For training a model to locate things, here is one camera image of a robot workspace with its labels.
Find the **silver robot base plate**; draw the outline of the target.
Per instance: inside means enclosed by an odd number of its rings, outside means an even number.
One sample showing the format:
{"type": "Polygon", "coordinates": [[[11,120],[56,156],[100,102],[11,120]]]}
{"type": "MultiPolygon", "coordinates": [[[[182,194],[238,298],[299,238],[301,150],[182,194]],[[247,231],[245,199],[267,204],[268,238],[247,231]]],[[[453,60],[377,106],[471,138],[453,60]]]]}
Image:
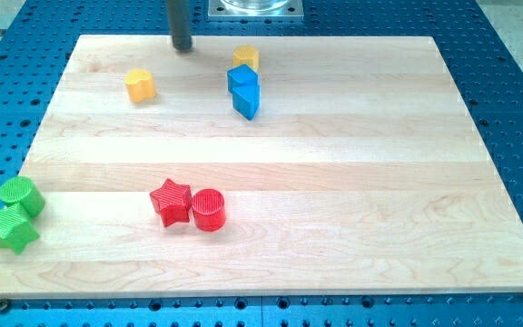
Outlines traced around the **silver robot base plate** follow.
{"type": "Polygon", "coordinates": [[[301,20],[304,10],[302,0],[209,0],[207,15],[216,21],[301,20]]]}

